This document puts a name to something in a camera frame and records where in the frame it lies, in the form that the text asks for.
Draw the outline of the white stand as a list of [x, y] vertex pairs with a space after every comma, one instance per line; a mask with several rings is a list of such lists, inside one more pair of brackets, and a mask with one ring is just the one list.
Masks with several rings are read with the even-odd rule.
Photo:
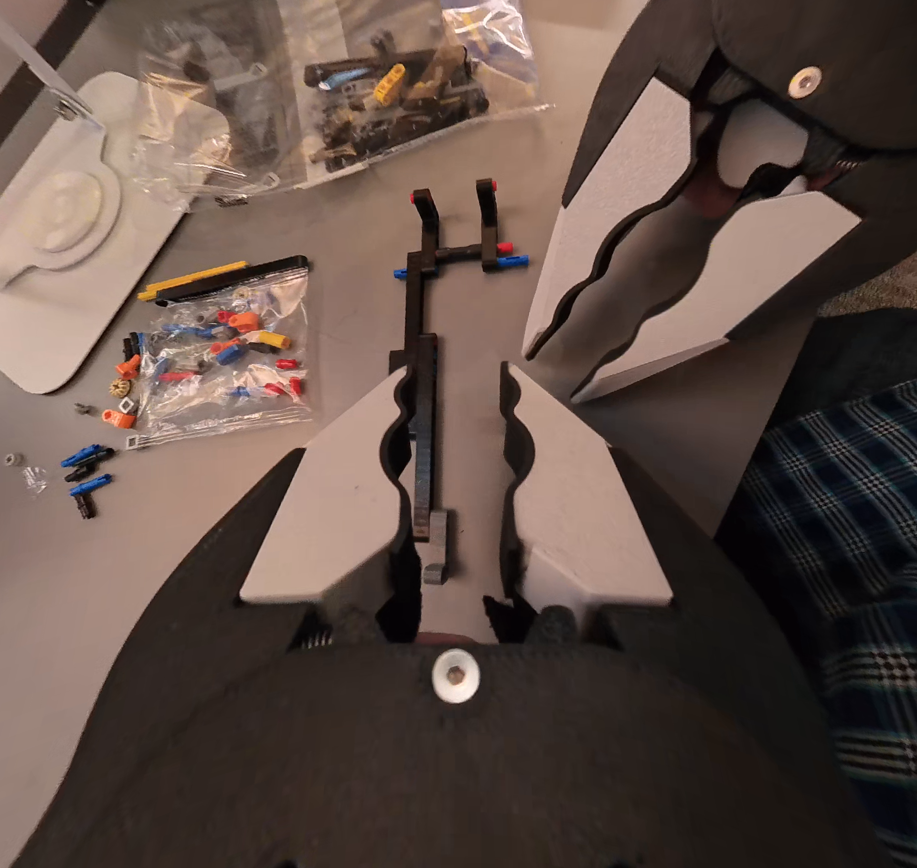
[[192, 166], [191, 179], [165, 193], [146, 191], [139, 157], [164, 132], [142, 126], [142, 93], [205, 141], [222, 142], [227, 124], [212, 108], [120, 72], [76, 91], [6, 20], [2, 42], [52, 93], [58, 112], [1, 200], [2, 373], [44, 395], [79, 370], [222, 158]]

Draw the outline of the blue plaid shirt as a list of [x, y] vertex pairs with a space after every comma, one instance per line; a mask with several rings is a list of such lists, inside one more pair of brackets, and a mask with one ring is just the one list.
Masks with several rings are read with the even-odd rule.
[[877, 839], [915, 866], [915, 380], [767, 431], [715, 540], [800, 659]]

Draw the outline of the yellow lego beam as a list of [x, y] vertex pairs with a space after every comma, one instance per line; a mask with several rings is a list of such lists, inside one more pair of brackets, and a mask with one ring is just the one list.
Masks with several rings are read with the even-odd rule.
[[205, 270], [199, 270], [194, 273], [186, 274], [176, 278], [169, 278], [157, 282], [149, 283], [145, 289], [140, 291], [136, 298], [138, 301], [155, 301], [161, 293], [168, 289], [176, 289], [186, 285], [190, 285], [197, 281], [202, 281], [205, 279], [222, 277], [227, 273], [234, 272], [241, 269], [246, 269], [249, 267], [247, 261], [240, 260], [231, 264], [211, 267]]

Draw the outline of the black lego assembly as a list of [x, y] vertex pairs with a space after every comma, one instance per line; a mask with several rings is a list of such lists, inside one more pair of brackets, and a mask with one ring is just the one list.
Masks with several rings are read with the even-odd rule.
[[487, 274], [529, 265], [527, 255], [516, 254], [511, 242], [500, 239], [496, 192], [495, 180], [477, 180], [480, 242], [461, 246], [441, 245], [440, 217], [430, 190], [415, 190], [410, 197], [421, 221], [421, 243], [407, 255], [406, 266], [394, 273], [405, 284], [405, 340], [402, 349], [391, 353], [389, 366], [393, 371], [410, 366], [415, 372], [416, 409], [410, 432], [416, 448], [413, 527], [418, 542], [428, 539], [430, 514], [440, 509], [435, 506], [438, 339], [425, 327], [426, 284], [438, 277], [442, 266], [455, 263], [477, 262]]

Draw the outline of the long black lego beam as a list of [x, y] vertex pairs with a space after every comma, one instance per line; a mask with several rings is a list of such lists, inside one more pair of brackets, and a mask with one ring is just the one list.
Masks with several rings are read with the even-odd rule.
[[170, 303], [194, 301], [222, 289], [232, 289], [294, 270], [307, 270], [309, 266], [310, 262], [305, 255], [291, 255], [258, 265], [221, 268], [218, 271], [198, 273], [195, 278], [188, 281], [175, 282], [158, 289], [155, 294], [151, 295], [149, 302], [165, 307]]

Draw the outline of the clear bag of black yellow lego pieces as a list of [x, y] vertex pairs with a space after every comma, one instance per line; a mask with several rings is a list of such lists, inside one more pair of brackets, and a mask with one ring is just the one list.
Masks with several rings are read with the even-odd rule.
[[548, 109], [522, 0], [277, 1], [299, 119], [294, 188]]

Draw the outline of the clear bag of colourful lego pieces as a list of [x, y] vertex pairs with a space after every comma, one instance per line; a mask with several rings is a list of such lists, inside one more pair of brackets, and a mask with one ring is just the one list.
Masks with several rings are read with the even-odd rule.
[[311, 266], [152, 303], [131, 434], [151, 446], [309, 420], [310, 278]]

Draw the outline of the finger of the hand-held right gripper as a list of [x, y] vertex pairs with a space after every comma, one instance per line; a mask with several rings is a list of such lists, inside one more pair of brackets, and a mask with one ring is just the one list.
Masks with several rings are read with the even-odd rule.
[[755, 201], [715, 234], [704, 268], [673, 306], [644, 321], [618, 358], [571, 396], [596, 400], [727, 343], [727, 335], [861, 222], [826, 194]]
[[601, 279], [617, 246], [666, 208], [697, 167], [691, 103], [652, 75], [585, 179], [558, 211], [522, 339], [533, 360]]

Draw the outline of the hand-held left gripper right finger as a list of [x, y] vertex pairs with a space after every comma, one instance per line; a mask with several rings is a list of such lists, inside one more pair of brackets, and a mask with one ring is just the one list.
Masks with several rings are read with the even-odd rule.
[[509, 362], [499, 407], [511, 473], [499, 550], [505, 598], [533, 610], [668, 606], [673, 590], [611, 446]]

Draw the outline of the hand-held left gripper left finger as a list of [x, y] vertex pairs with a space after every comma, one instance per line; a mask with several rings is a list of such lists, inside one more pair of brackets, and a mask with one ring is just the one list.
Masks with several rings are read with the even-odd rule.
[[415, 375], [395, 370], [305, 447], [240, 589], [246, 604], [382, 607], [415, 553]]

